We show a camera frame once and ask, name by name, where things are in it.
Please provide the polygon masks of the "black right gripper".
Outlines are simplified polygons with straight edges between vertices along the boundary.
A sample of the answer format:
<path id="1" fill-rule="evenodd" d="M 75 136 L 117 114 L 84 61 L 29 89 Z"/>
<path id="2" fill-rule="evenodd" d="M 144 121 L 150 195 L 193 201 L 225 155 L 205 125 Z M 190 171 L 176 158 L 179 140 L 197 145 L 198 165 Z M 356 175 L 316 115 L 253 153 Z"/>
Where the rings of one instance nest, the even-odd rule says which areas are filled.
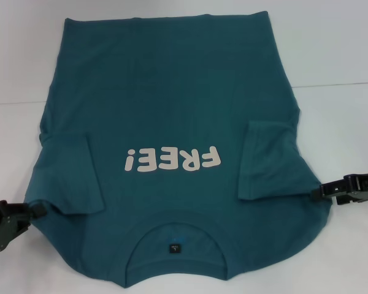
<path id="1" fill-rule="evenodd" d="M 368 174 L 352 174 L 312 190 L 312 200 L 335 198 L 338 205 L 368 201 Z"/>

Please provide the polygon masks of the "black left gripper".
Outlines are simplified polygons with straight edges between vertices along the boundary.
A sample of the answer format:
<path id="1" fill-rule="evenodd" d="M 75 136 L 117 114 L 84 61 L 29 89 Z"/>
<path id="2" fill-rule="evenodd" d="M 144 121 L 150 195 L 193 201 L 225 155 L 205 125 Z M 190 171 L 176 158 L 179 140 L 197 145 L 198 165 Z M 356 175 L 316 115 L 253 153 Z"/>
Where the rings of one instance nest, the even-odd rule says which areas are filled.
<path id="1" fill-rule="evenodd" d="M 26 232 L 30 226 L 30 220 L 47 215 L 47 209 L 43 204 L 37 203 L 7 203 L 0 201 L 0 252 L 11 241 Z"/>

